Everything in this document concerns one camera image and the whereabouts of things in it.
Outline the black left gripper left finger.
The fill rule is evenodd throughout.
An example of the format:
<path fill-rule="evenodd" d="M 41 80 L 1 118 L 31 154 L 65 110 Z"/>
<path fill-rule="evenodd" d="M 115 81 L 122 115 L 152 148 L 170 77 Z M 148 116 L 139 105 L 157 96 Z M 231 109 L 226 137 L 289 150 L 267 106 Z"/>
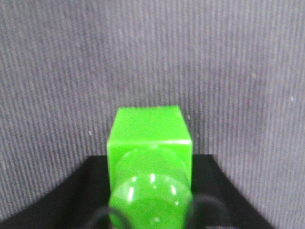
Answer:
<path fill-rule="evenodd" d="M 0 223 L 2 229 L 81 229 L 110 197 L 105 156 L 88 157 L 54 190 Z"/>

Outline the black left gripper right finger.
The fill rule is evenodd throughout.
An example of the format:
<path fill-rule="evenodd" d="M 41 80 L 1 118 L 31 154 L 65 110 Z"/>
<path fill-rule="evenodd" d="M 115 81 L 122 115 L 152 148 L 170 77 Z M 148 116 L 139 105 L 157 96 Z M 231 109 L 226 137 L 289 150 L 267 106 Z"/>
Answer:
<path fill-rule="evenodd" d="M 190 229 L 273 228 L 231 183 L 212 155 L 193 156 L 192 193 Z"/>

